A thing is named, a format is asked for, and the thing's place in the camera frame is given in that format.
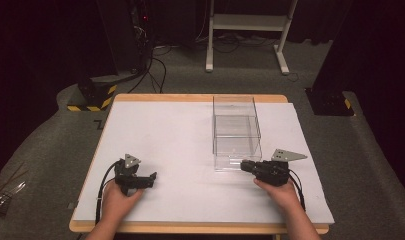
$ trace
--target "metal bracket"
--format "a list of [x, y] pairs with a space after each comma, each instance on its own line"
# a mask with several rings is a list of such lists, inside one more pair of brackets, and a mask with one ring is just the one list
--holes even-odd
[[125, 154], [125, 168], [131, 168], [142, 161], [140, 161], [138, 158], [131, 156], [130, 154]]
[[271, 160], [278, 161], [278, 162], [290, 162], [294, 160], [300, 160], [307, 158], [307, 155], [286, 151], [283, 149], [276, 149], [273, 156], [271, 156]]

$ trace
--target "wooden table edge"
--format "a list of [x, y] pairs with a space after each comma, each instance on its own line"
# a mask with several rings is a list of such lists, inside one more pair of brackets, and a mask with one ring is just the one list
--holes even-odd
[[[94, 221], [70, 221], [73, 232], [90, 232]], [[328, 224], [314, 224], [319, 234], [329, 231]], [[267, 223], [188, 223], [188, 222], [123, 222], [117, 232], [154, 234], [286, 234], [285, 224]]]
[[118, 94], [114, 102], [142, 101], [142, 102], [212, 102], [214, 96], [242, 97], [251, 96], [255, 102], [287, 103], [284, 95], [275, 94]]

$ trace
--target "white tabletop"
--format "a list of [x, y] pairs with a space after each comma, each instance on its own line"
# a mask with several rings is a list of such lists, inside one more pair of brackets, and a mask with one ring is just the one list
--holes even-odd
[[[307, 155], [290, 163], [302, 181], [307, 214], [315, 224], [334, 223], [293, 104], [257, 102], [256, 111], [263, 159], [276, 148]], [[253, 175], [215, 171], [212, 102], [192, 101], [114, 101], [72, 222], [94, 221], [103, 175], [126, 153], [142, 161], [139, 176], [158, 175], [125, 223], [283, 224]]]

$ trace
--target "gray carpet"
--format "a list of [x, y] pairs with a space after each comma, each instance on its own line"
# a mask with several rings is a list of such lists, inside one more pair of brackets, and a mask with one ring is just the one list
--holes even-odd
[[[287, 43], [285, 57], [292, 72], [281, 75], [271, 45], [240, 47], [232, 53], [214, 52], [214, 71], [205, 73], [205, 51], [162, 48], [155, 51], [167, 67], [165, 93], [283, 94], [295, 105], [308, 146], [336, 223], [323, 239], [405, 239], [405, 190], [387, 163], [358, 105], [345, 92], [354, 117], [315, 116], [304, 88], [311, 87], [330, 44]], [[160, 81], [162, 66], [151, 73]], [[121, 83], [125, 93], [137, 80]], [[95, 120], [109, 113], [69, 112], [66, 104], [75, 89], [58, 96], [59, 111], [41, 124], [17, 149], [3, 169], [0, 184], [23, 163], [18, 173], [26, 187], [14, 196], [0, 217], [0, 240], [76, 239], [69, 230], [73, 210], [101, 130]], [[134, 92], [153, 93], [149, 77]], [[271, 239], [270, 236], [119, 235], [121, 239]]]

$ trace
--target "hazard stripe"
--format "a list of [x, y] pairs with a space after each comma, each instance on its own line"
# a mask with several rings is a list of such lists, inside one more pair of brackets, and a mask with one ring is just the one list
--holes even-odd
[[100, 111], [100, 108], [98, 108], [98, 107], [93, 107], [93, 106], [88, 106], [87, 109], [89, 109], [89, 110], [92, 111], [92, 112], [98, 112], [98, 111]]
[[68, 106], [68, 110], [72, 111], [72, 112], [78, 112], [81, 111], [81, 109], [77, 106]]
[[106, 99], [104, 102], [103, 102], [103, 104], [102, 104], [102, 109], [104, 109], [106, 106], [108, 106], [109, 105], [109, 103], [111, 102], [111, 99], [112, 98], [108, 98], [108, 99]]
[[115, 91], [115, 89], [117, 89], [117, 85], [112, 86], [112, 87], [109, 89], [108, 94], [113, 93], [113, 92]]
[[346, 107], [347, 107], [348, 109], [351, 108], [351, 103], [349, 102], [348, 99], [345, 99], [345, 105], [346, 105]]

